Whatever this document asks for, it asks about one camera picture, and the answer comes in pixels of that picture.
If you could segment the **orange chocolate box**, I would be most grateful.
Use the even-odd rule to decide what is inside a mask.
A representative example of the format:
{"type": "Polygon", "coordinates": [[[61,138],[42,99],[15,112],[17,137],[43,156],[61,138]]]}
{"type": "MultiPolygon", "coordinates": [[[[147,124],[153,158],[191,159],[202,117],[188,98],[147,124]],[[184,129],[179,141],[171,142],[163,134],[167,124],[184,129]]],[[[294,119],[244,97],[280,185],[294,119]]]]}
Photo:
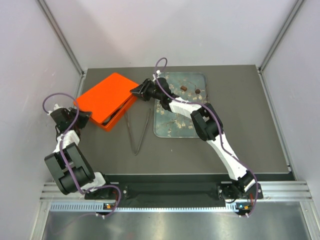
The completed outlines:
{"type": "Polygon", "coordinates": [[[96,126],[102,128],[106,132],[110,132],[117,122],[125,115],[129,108],[137,101],[137,97],[131,96],[120,108],[107,117],[106,123],[98,123],[92,117],[90,121],[96,126]]]}

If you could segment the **orange box lid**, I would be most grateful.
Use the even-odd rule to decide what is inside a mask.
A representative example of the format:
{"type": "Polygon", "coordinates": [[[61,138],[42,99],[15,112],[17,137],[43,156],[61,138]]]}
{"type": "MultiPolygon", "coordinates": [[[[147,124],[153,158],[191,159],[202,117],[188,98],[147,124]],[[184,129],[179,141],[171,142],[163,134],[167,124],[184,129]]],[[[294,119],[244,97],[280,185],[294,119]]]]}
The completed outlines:
{"type": "Polygon", "coordinates": [[[91,119],[101,124],[133,96],[130,90],[137,86],[136,82],[114,72],[80,95],[75,103],[81,111],[91,112],[91,119]]]}

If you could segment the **brown square chocolate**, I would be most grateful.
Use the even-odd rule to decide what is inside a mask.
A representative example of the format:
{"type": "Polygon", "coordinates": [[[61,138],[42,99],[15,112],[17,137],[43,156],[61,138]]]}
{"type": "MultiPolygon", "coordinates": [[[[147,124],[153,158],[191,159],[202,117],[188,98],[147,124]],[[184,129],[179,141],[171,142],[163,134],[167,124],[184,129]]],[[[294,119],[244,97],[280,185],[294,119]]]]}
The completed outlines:
{"type": "Polygon", "coordinates": [[[186,91],[188,90],[188,88],[187,88],[186,86],[184,86],[184,85],[182,85],[182,86],[180,87],[180,89],[181,89],[182,91],[184,91],[184,92],[186,92],[186,91]]]}

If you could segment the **metal tongs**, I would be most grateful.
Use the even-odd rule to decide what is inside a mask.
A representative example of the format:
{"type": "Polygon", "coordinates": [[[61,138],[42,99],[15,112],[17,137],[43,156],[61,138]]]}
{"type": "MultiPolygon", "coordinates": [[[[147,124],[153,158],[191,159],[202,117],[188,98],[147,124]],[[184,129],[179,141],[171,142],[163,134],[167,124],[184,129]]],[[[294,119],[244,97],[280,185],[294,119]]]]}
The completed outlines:
{"type": "Polygon", "coordinates": [[[124,114],[124,119],[126,123],[126,129],[128,132],[128,137],[129,137],[129,143],[130,143],[130,148],[131,152],[134,156],[137,156],[140,153],[142,143],[145,138],[145,134],[150,122],[151,118],[151,109],[149,108],[146,112],[146,118],[143,122],[143,125],[136,128],[136,126],[132,126],[131,123],[131,118],[129,112],[125,112],[124,114]]]}

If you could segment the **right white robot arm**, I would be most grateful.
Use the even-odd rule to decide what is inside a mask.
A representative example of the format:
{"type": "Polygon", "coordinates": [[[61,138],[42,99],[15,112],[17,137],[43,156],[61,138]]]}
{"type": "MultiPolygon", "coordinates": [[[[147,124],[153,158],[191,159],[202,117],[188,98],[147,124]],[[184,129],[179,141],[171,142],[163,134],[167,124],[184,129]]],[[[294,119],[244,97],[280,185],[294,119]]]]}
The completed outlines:
{"type": "Polygon", "coordinates": [[[142,84],[130,90],[130,93],[143,100],[159,100],[162,108],[171,113],[190,119],[198,137],[208,143],[217,153],[233,181],[232,200],[248,197],[251,204],[256,203],[259,187],[257,177],[236,156],[228,143],[223,123],[210,103],[190,102],[171,92],[167,80],[163,77],[146,79],[142,84]]]}

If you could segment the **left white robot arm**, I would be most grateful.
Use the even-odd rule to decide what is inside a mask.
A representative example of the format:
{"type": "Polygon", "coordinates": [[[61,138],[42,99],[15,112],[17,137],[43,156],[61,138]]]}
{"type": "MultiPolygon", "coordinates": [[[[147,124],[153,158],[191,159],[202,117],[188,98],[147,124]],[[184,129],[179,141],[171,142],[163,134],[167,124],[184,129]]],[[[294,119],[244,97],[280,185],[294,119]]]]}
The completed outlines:
{"type": "Polygon", "coordinates": [[[55,122],[56,147],[44,158],[44,162],[51,173],[58,189],[68,195],[79,190],[94,192],[102,198],[109,198],[114,191],[100,172],[94,172],[80,151],[78,145],[83,129],[92,113],[79,111],[75,108],[54,106],[49,116],[55,122]]]}

